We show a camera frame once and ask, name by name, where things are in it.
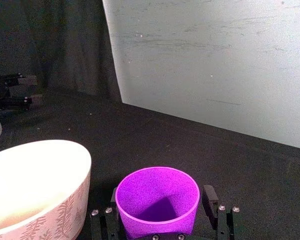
cup rim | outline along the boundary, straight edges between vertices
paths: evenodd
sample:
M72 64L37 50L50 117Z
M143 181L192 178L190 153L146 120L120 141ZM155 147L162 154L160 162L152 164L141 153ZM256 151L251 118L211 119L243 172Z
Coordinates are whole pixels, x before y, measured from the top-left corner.
M149 170L149 169L169 169L169 170L173 170L173 171L176 171L176 172L179 172L185 176L187 176L194 184L196 190L197 190L197 198L195 200L195 203L193 205L193 207L191 207L191 209L189 211L187 211L186 213L182 214L181 216L178 216L177 218L174 218L174 219L171 219L171 220L168 220L168 221L146 221L146 220L142 220L142 219L139 219L139 218L136 218L134 216L131 216L129 213L127 213L125 210L123 210L123 208L120 206L119 202L118 202L118 190L120 189L120 186L123 184L123 182L125 181L125 179L127 179L128 177L130 177L131 175L133 174L136 174L138 172L141 172L141 171L146 171L146 170ZM142 168L142 169L139 169L137 171L134 171L132 173L130 173L129 175L127 175L118 185L118 187L116 188L116 191L115 191L115 203L117 205L117 207L119 208L119 210L124 214L126 215L128 218L138 222L138 223L142 223L142 224L147 224L147 225L163 225L163 224L172 224L172 223L175 223L181 219L184 219L186 216L190 215L199 205L199 201L200 201L200 189L198 187L198 184L196 183L196 181L187 173L181 171L181 170L178 170L178 169L175 169L173 167L168 167L168 166L152 166L152 167L146 167L146 168Z

bowl pattern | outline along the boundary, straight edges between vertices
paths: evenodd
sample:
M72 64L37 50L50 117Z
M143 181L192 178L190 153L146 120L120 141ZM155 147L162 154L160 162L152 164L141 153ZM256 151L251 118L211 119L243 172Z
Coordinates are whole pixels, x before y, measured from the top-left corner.
M73 194L46 214L9 232L0 229L0 240L75 240L86 219L90 176L89 171Z

white bowl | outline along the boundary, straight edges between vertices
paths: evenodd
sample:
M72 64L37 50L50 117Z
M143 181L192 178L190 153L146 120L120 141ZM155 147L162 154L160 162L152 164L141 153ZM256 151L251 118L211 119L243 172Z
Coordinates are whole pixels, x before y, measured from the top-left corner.
M91 156L45 140L0 152L0 240L75 240L85 222Z

black bracket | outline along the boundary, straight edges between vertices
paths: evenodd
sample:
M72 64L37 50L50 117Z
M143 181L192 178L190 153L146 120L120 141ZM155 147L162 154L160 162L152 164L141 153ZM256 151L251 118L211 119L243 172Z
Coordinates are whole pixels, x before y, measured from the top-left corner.
M118 213L115 193L113 190L110 206L103 211L93 210L90 213L92 240L127 240L124 227ZM230 209L219 204L215 189L211 185L203 186L202 204L208 216L216 240L240 240L242 235L242 220L240 209L232 206ZM202 236L188 235L182 232L153 233L135 240L211 240Z
M37 85L36 76L25 76L21 73L0 75L0 111L28 110L33 99L31 96L11 96L10 87L18 85Z

black cloth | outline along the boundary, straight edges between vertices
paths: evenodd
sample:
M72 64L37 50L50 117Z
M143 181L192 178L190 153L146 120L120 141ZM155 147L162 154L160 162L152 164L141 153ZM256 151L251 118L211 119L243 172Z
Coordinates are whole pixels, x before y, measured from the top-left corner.
M121 102L102 0L0 0L0 75Z

